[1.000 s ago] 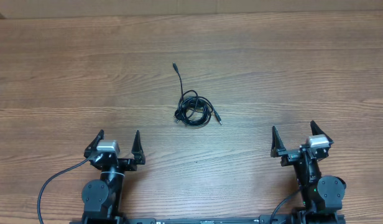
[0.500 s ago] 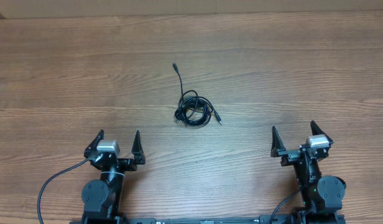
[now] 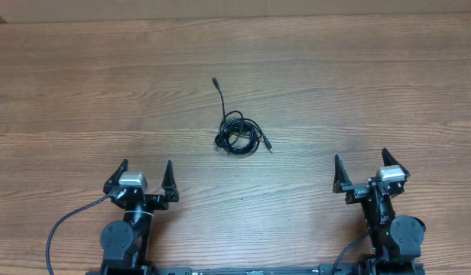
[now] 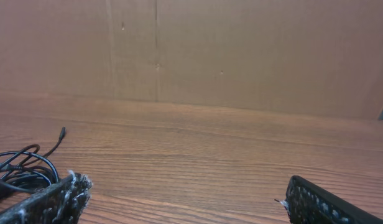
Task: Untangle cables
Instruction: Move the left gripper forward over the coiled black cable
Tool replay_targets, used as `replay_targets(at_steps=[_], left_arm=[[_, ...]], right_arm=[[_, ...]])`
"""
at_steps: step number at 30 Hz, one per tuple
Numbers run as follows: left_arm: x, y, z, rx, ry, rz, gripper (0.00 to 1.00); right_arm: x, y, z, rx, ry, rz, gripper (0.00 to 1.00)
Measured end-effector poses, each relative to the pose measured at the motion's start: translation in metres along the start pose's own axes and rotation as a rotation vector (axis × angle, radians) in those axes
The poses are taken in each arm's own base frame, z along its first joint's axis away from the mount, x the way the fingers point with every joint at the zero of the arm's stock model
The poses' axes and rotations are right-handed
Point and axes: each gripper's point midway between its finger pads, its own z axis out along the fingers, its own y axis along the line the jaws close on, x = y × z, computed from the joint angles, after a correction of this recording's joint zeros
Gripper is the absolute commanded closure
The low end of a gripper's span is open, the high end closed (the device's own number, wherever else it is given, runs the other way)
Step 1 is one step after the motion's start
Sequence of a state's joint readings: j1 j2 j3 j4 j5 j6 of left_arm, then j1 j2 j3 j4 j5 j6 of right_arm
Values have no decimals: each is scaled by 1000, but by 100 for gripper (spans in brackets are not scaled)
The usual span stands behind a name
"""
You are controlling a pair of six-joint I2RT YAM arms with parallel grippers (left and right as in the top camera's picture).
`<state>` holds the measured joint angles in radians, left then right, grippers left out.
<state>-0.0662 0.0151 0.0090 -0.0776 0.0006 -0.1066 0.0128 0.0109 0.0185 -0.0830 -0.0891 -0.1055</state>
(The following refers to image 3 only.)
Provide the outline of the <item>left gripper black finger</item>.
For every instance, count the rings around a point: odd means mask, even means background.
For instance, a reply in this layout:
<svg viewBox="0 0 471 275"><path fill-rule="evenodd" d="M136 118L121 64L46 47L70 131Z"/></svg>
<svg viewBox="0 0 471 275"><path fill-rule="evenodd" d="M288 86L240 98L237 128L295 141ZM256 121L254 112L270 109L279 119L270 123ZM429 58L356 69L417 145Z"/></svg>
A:
<svg viewBox="0 0 471 275"><path fill-rule="evenodd" d="M179 202L179 192L175 183L173 164L171 160L167 162L161 188L164 190L165 202Z"/></svg>
<svg viewBox="0 0 471 275"><path fill-rule="evenodd" d="M124 159L119 168L105 181L103 185L103 192L110 193L114 186L119 185L119 179L121 175L128 170L128 160Z"/></svg>

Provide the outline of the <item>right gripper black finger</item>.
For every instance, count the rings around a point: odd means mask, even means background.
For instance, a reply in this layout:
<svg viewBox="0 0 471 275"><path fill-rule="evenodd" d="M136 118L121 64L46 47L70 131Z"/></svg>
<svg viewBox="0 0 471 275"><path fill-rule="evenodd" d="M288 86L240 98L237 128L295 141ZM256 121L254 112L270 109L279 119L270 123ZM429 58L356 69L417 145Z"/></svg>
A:
<svg viewBox="0 0 471 275"><path fill-rule="evenodd" d="M350 181L346 170L343 166L343 162L338 154L334 157L334 180L333 180L333 192L334 193L344 193L347 192L352 182Z"/></svg>
<svg viewBox="0 0 471 275"><path fill-rule="evenodd" d="M383 163L386 167L397 165L404 172L405 178L408 178L411 175L410 172L391 155L391 153L388 151L386 147L382 148L381 153L382 153Z"/></svg>

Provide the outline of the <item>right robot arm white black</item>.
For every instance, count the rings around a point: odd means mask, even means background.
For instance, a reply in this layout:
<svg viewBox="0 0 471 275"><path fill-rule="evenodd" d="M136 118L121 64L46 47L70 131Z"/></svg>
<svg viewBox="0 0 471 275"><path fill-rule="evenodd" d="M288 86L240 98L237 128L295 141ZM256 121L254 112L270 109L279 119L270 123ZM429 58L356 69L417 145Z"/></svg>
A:
<svg viewBox="0 0 471 275"><path fill-rule="evenodd" d="M349 244L335 259L331 274L424 274L421 256L426 225L409 215L396 215L391 199L404 192L410 177L387 149L382 149L384 166L366 183L353 184L339 155L334 157L333 192L344 193L347 205L359 203L367 232ZM369 238L371 254L363 254L355 264L344 264L344 256Z"/></svg>

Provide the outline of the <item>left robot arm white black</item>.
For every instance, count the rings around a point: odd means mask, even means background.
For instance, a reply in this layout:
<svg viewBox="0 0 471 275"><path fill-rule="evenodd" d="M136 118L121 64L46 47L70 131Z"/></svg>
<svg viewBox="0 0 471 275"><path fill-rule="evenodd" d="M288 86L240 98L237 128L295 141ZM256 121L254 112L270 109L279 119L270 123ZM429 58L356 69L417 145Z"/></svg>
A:
<svg viewBox="0 0 471 275"><path fill-rule="evenodd" d="M124 210L123 218L108 223L100 235L103 249L100 274L158 274L147 259L154 212L165 211L179 201L173 164L167 162L161 183L163 194L147 194L143 172L130 171L128 161L106 180L103 192L112 203Z"/></svg>

